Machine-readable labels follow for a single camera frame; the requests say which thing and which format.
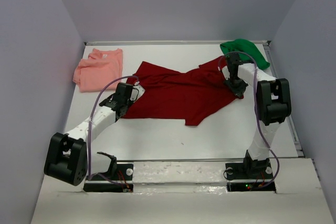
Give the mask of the green t shirt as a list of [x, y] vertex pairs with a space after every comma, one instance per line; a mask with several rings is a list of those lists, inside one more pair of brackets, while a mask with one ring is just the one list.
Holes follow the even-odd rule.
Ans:
[[270, 67], [270, 63], [265, 59], [260, 50], [254, 43], [245, 39], [235, 39], [220, 44], [220, 49], [223, 54], [233, 51], [240, 51], [249, 54], [256, 62], [261, 70], [266, 70]]

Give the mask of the red t shirt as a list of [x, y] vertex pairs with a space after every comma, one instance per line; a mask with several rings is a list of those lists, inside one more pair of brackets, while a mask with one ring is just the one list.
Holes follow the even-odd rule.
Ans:
[[180, 119], [186, 126], [198, 126], [236, 99], [224, 84], [218, 62], [216, 58], [185, 73], [142, 62], [135, 75], [145, 93], [124, 118]]

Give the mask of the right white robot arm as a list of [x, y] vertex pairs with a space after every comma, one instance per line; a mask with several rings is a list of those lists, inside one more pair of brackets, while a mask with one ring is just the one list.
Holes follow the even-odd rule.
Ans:
[[226, 66], [219, 66], [225, 85], [242, 98], [251, 86], [254, 95], [256, 132], [241, 163], [227, 163], [224, 176], [228, 181], [265, 178], [273, 181], [278, 171], [272, 171], [269, 156], [274, 155], [272, 142], [280, 125], [291, 115], [290, 86], [287, 79], [277, 79], [259, 69], [256, 60], [242, 52], [229, 52], [223, 56]]

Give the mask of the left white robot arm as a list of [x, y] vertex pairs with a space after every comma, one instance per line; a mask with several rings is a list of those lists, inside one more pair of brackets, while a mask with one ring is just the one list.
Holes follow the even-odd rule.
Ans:
[[123, 82], [118, 83], [115, 92], [103, 100], [100, 100], [103, 94], [101, 91], [87, 119], [66, 133], [55, 133], [51, 137], [44, 174], [73, 186], [93, 176], [114, 183], [111, 178], [117, 171], [117, 158], [99, 152], [99, 155], [107, 156], [110, 162], [102, 162], [98, 173], [94, 173], [91, 144], [105, 129], [125, 116], [144, 93], [145, 89], [141, 85]]

